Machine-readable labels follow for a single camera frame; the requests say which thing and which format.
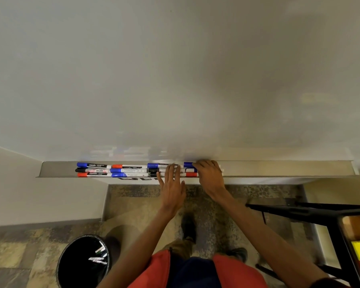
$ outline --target tiled floor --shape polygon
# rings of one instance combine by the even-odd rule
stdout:
[[[250,198],[252,203],[288,204],[299,194],[296,186],[228,186],[234,197],[242,202]],[[122,252],[144,230],[160,206],[157,186],[120,186],[109,189],[104,223],[67,225],[55,228],[7,232],[0,234],[0,288],[55,288],[55,271],[58,258],[76,237],[94,233],[111,232],[122,243]],[[248,264],[261,261],[259,254],[241,233],[224,210],[213,202],[199,186],[187,187],[184,209],[168,224],[157,250],[180,237],[181,214],[195,213],[198,239],[194,256],[209,258],[215,252],[229,248],[245,247]],[[312,235],[309,226],[276,215],[267,215],[267,224],[284,239],[296,245],[313,261]],[[284,287],[271,277],[265,276],[270,287]]]

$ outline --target black bucket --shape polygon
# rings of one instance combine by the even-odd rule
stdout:
[[[120,255],[120,243],[114,237],[103,240],[83,235],[62,252],[56,269],[60,288],[96,288]]]

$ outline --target black chair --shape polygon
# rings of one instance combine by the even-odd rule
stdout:
[[[247,207],[261,211],[266,224],[264,212],[288,217],[298,221],[325,225],[331,236],[336,256],[341,269],[317,265],[325,273],[335,276],[338,279],[349,282],[352,288],[360,288],[360,266],[351,242],[346,238],[342,230],[342,218],[345,216],[360,215],[360,205],[349,204],[321,204],[296,202],[296,206],[286,205],[258,205],[246,204]],[[272,270],[259,264],[256,265],[260,271],[276,279],[280,278]]]

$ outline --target forearm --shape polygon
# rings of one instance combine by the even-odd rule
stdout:
[[[315,281],[327,277],[228,192],[224,193],[219,203],[288,287],[308,288]]]
[[[130,285],[144,271],[171,219],[170,214],[160,210],[97,288],[126,288]]]

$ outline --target red vest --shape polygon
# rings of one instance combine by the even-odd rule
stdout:
[[[129,285],[129,288],[165,288],[169,276],[170,257],[168,250],[154,254],[148,268]],[[222,255],[215,255],[212,260],[222,288],[267,288],[263,276],[256,269]]]

